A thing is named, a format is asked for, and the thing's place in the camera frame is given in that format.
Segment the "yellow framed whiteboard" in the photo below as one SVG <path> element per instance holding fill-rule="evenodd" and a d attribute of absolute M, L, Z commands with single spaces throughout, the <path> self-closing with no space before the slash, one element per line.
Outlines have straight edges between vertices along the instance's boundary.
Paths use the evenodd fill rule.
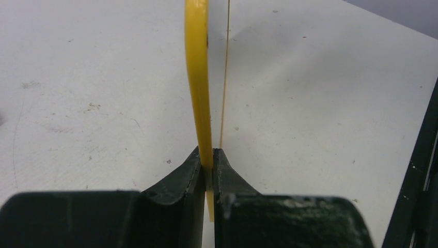
<path fill-rule="evenodd" d="M 185 1 L 184 43 L 209 220 L 214 222 L 213 149 L 222 145 L 229 1 Z"/>

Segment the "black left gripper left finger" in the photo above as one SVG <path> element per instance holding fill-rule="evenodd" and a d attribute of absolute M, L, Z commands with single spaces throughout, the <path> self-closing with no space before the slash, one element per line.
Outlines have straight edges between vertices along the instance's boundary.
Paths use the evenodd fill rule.
<path fill-rule="evenodd" d="M 1 207 L 1 247 L 201 247 L 198 149 L 139 191 L 23 192 Z"/>

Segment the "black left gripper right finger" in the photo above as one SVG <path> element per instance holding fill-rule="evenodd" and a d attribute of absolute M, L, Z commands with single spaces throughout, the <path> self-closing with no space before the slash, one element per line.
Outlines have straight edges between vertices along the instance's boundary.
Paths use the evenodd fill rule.
<path fill-rule="evenodd" d="M 216 247 L 373 247 L 356 207 L 342 197 L 264 195 L 213 151 Z"/>

